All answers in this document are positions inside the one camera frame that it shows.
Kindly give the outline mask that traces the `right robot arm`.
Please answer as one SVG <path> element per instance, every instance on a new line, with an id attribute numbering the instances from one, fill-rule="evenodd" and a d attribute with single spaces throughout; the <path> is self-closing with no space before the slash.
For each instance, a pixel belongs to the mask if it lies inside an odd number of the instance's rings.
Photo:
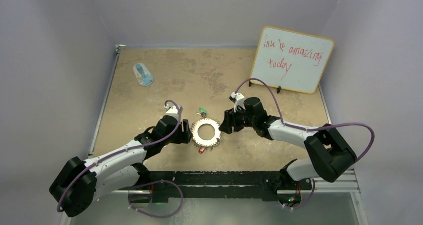
<path id="1" fill-rule="evenodd" d="M 277 140 L 304 148 L 308 158 L 294 159 L 281 169 L 280 182 L 288 189 L 302 179 L 321 177 L 334 182 L 356 161 L 357 155 L 336 128 L 302 127 L 282 122 L 280 117 L 268 115 L 257 97 L 245 98 L 240 93 L 230 97 L 234 107 L 224 112 L 220 131 L 231 134 L 253 128 L 268 140 Z"/>

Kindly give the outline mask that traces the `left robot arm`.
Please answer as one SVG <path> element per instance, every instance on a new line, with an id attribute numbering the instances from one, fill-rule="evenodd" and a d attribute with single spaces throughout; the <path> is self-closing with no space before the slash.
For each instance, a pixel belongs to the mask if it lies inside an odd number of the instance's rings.
<path id="1" fill-rule="evenodd" d="M 114 151 L 86 160 L 78 156 L 69 159 L 49 188 L 58 202 L 57 211 L 74 217 L 94 200 L 123 188 L 147 189 L 151 196 L 164 180 L 153 181 L 143 161 L 168 144 L 187 144 L 191 137 L 187 119 L 179 121 L 165 115 L 155 126 Z"/>

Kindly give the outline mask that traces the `green tag key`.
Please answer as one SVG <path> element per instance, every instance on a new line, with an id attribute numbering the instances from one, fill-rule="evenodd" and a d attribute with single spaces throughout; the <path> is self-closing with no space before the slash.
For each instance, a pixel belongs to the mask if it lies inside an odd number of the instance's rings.
<path id="1" fill-rule="evenodd" d="M 198 109 L 198 112 L 196 112 L 197 115 L 201 116 L 202 118 L 206 118 L 208 116 L 206 110 L 202 107 Z"/>

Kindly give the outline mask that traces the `metal disc with keyrings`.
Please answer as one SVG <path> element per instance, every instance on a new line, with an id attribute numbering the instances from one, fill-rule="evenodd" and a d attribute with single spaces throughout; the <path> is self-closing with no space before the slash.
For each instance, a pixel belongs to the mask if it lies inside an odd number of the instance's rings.
<path id="1" fill-rule="evenodd" d="M 193 142 L 206 149 L 212 149 L 223 141 L 220 123 L 212 118 L 201 118 L 191 126 Z"/>

